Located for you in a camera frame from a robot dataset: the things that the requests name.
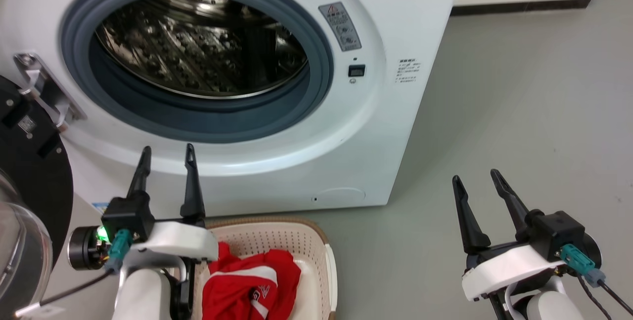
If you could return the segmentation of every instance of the laundry basket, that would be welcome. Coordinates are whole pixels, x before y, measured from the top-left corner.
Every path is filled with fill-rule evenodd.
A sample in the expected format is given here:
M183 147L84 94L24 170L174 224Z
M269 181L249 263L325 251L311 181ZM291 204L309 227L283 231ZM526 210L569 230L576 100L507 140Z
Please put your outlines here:
M306 219L248 217L207 225L231 253L246 258L272 249L287 250L301 269L291 320L334 320L337 278L334 253L325 233ZM202 319L202 290L210 277L206 266L196 267L193 320Z

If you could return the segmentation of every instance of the white stripe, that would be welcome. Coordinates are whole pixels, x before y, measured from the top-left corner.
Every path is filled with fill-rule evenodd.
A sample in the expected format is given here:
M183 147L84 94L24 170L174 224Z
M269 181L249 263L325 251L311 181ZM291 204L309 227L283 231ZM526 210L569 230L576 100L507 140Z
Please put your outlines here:
M262 318L266 319L266 317L269 315L269 310L266 309L266 307L260 304L260 302L258 302L257 300L255 299L251 300L251 305L255 308L255 310L258 313L260 313Z
M274 282L275 285L277 285L275 270L267 266L258 266L258 267L250 268L248 270L239 270L239 271L233 271L233 272L218 271L218 272L214 272L211 275L211 277L220 276L220 275L242 275L242 276L250 276L250 277L260 277L263 279L268 279Z

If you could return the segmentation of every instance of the washing machine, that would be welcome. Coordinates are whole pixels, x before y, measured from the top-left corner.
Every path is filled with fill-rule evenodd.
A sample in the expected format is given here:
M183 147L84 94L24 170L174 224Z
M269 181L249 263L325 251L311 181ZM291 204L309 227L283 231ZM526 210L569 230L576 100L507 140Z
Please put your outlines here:
M188 142L208 216L384 205L451 7L0 0L0 75L52 119L92 205L151 146L152 213L178 216ZM38 140L21 116L2 122Z

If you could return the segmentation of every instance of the gray rubber seal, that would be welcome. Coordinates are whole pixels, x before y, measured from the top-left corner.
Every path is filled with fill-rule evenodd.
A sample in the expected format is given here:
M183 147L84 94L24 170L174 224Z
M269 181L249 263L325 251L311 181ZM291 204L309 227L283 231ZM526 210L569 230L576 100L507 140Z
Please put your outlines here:
M94 31L111 12L134 0L76 0L61 25L61 52L80 88L117 119L155 135L193 142L238 142L273 135L308 116L332 83L332 51L325 34L293 0L237 0L282 22L308 57L293 82L236 100L171 94L119 67Z

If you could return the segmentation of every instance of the screw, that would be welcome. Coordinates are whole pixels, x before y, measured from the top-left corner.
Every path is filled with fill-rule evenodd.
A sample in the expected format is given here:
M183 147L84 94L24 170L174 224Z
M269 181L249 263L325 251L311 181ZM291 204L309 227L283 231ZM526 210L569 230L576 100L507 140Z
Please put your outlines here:
M20 60L20 63L26 67L29 67L36 61L31 54L20 54L18 55L18 60Z

